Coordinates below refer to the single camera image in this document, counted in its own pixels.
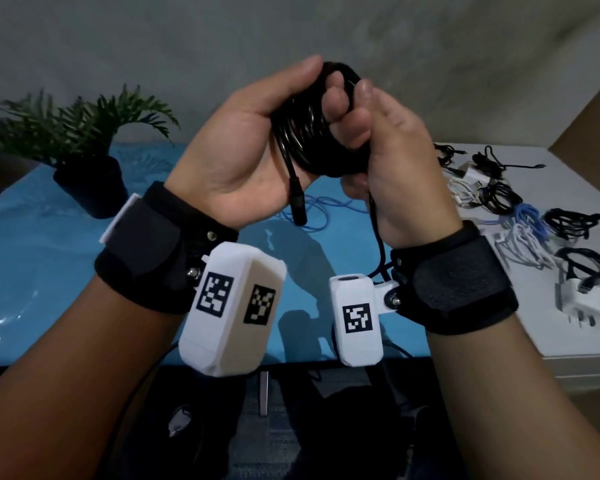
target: potted plant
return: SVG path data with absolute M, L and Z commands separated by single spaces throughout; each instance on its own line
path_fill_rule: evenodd
M 54 180 L 90 216 L 115 216 L 128 199 L 118 161 L 109 147 L 128 123 L 151 125 L 169 138 L 166 120 L 177 127 L 167 104 L 144 98 L 124 85 L 119 97 L 101 95 L 96 103 L 78 97 L 67 107 L 56 107 L 40 90 L 20 101 L 3 101 L 0 112 L 0 151 L 56 168 Z

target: forearm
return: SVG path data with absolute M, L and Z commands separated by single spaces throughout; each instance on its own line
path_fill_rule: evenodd
M 545 368 L 517 317 L 428 338 L 456 438 L 476 478 L 600 479 L 600 435 Z
M 182 317 L 97 276 L 0 377 L 0 478 L 90 478 L 120 410 Z

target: white cable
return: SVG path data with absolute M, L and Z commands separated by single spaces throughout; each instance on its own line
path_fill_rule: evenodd
M 513 223 L 508 231 L 494 234 L 494 242 L 508 251 L 520 264 L 537 268 L 549 267 L 554 269 L 556 261 L 551 254 L 540 245 L 530 226 Z
M 447 187 L 460 207 L 474 207 L 478 200 L 478 186 L 457 177 L 448 177 Z

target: black plant pot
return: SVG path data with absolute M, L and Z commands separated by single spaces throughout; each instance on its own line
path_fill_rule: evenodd
M 96 219 L 115 216 L 129 197 L 120 164 L 110 156 L 69 161 L 56 170 L 54 180 Z

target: gray wall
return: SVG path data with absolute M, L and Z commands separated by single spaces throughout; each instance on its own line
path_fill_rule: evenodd
M 0 0 L 0 100 L 140 84 L 182 142 L 234 89 L 316 52 L 439 141 L 548 146 L 600 88 L 600 0 Z

